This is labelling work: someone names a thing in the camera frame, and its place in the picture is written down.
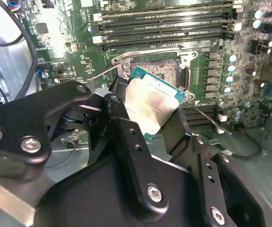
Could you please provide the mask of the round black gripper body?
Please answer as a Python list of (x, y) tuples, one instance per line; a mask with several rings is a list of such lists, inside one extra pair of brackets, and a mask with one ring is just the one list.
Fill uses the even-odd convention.
[[(152, 227), (203, 227), (192, 176), (155, 159), (169, 209)], [(38, 227), (145, 227), (128, 204), (116, 156), (86, 167), (51, 187), (35, 214)]]

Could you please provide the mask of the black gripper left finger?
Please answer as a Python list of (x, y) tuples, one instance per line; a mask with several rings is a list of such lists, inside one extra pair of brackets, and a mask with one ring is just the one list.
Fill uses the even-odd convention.
[[(116, 153), (128, 204), (150, 223), (162, 218), (169, 200), (136, 122), (122, 99), (92, 93), (69, 81), (0, 106), (0, 176), (32, 180), (51, 155), (51, 141), (81, 128), (93, 134), (97, 150)], [(36, 209), (0, 185), (0, 209), (25, 226), (35, 226)]]

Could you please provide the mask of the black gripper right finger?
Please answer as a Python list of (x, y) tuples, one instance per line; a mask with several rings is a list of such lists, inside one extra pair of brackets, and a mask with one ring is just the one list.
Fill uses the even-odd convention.
[(190, 215), (197, 227), (272, 227), (272, 209), (228, 155), (209, 153), (178, 110), (163, 126), (167, 154), (188, 171)]

